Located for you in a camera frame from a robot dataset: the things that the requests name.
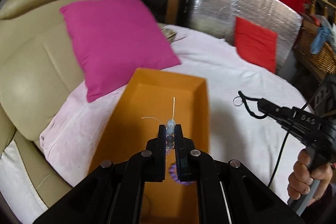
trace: armrest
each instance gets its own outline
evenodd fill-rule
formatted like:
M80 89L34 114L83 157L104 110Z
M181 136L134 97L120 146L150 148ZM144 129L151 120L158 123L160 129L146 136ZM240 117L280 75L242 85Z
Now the armrest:
M0 104L0 157L15 134L15 127Z

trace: white stick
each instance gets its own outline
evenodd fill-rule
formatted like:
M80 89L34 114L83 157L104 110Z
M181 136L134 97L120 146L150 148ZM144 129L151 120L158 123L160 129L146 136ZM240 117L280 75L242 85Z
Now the white stick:
M175 97L173 98L173 117L172 117L172 120L174 119L174 114L175 114Z

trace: metal screw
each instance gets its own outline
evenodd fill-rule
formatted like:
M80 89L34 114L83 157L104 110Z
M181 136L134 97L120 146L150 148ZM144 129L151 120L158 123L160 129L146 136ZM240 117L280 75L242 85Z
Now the metal screw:
M200 150L194 149L190 151L190 154L191 156L198 157L201 154L201 152Z
M100 163L100 166L103 167L103 168L108 168L112 165L112 162L110 160L103 160L101 163Z
M231 165L232 167L237 168L237 167L240 166L240 161L239 161L239 160L231 160L231 161L230 161L230 165Z
M148 158L152 155L152 152L150 152L149 150L144 150L141 152L141 156Z

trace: pink cloth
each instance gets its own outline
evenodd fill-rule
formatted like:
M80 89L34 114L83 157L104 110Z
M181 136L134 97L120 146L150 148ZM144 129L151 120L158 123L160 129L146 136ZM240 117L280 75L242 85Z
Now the pink cloth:
M140 0L84 0L60 9L93 102L128 83L135 70L179 65Z

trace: bed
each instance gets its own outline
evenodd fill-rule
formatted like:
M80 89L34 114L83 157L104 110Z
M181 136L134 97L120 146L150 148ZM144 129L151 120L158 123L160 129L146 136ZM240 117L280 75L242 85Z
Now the bed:
M233 99L242 90L247 96L265 97L280 106L302 107L304 98L282 78L241 59L236 48L225 40L187 28L168 27L178 34L172 49L182 64L164 71L207 79L210 154L225 162L240 160L267 184L286 132L271 118L260 121L251 117L243 106L234 106ZM86 176L101 133L124 89L88 103L83 82L41 134L46 159L72 186ZM256 105L252 104L251 109L258 113ZM295 138L288 139L272 184L272 190L284 202L288 199L287 178L302 148Z

